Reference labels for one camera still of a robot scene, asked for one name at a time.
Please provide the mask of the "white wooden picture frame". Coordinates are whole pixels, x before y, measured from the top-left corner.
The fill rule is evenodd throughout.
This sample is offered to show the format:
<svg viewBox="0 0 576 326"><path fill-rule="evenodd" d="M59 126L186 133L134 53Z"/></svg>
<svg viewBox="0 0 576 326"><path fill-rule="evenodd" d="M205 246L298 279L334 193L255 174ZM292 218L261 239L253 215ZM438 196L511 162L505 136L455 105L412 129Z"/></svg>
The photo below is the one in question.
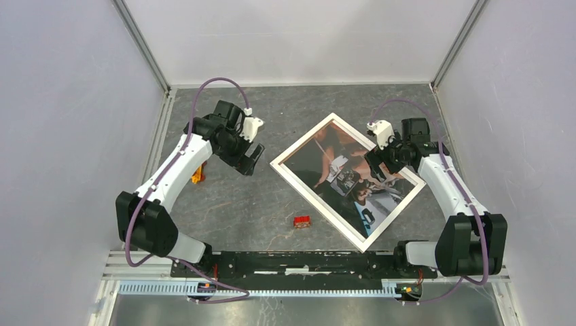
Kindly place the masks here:
<svg viewBox="0 0 576 326"><path fill-rule="evenodd" d="M314 126L270 165L335 229L366 251L426 183L403 168L379 177L364 158L375 143L335 113Z"/></svg>

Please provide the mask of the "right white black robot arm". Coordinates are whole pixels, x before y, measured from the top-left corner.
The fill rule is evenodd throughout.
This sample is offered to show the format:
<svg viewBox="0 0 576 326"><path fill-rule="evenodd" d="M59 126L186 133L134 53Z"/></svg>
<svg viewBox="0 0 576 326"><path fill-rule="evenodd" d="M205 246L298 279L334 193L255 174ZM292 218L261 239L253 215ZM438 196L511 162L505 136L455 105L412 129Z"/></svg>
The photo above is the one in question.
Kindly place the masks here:
<svg viewBox="0 0 576 326"><path fill-rule="evenodd" d="M429 186L446 218L435 242L401 241L392 259L394 272L409 277L420 266L443 276L460 276L485 283L499 274L507 236L507 221L480 204L457 173L447 148L432 141L425 118L404 119L401 130L385 120L367 123L367 133L376 140L365 159L379 179L413 168Z"/></svg>

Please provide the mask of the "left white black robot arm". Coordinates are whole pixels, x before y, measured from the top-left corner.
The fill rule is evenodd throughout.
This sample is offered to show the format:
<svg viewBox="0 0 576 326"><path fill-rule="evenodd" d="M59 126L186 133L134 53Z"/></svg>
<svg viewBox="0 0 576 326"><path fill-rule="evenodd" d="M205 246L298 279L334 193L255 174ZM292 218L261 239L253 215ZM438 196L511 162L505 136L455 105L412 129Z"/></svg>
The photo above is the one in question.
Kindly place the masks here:
<svg viewBox="0 0 576 326"><path fill-rule="evenodd" d="M252 175L264 146L253 145L264 121L233 103L219 101L213 113L187 124L176 147L158 170L133 192L121 192L115 201L119 238L127 247L158 257L187 261L196 276L213 269L210 246L179 231L170 216L176 199L193 174L211 156L217 156L242 175Z"/></svg>

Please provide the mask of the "orange blue toy block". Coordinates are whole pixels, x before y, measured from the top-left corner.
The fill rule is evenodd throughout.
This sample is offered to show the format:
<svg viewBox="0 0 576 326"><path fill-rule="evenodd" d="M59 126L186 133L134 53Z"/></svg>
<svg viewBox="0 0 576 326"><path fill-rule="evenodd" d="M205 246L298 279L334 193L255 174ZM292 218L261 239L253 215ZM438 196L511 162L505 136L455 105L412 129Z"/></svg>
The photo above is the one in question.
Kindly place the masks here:
<svg viewBox="0 0 576 326"><path fill-rule="evenodd" d="M200 182L203 182L205 180L205 174L204 174L204 167L206 166L206 162L202 163L194 172L194 174L191 177L191 181L193 184L198 184Z"/></svg>

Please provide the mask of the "red toy brick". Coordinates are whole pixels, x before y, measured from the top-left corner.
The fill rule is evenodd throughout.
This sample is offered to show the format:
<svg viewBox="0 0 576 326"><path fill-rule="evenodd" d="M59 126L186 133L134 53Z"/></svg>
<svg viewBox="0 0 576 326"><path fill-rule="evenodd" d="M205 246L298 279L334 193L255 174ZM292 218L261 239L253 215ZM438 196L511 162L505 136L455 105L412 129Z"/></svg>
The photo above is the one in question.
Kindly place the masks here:
<svg viewBox="0 0 576 326"><path fill-rule="evenodd" d="M309 215L298 216L293 218L294 228L309 228L312 225Z"/></svg>

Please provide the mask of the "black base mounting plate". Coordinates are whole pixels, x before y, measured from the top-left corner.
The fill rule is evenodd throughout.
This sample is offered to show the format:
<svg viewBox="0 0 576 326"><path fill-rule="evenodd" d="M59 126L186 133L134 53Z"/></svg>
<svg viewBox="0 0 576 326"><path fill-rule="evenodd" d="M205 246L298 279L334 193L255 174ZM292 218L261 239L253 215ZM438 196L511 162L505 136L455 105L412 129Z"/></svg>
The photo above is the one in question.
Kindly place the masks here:
<svg viewBox="0 0 576 326"><path fill-rule="evenodd" d="M194 267L246 290L376 290L382 280L429 280L437 272L390 251L221 251Z"/></svg>

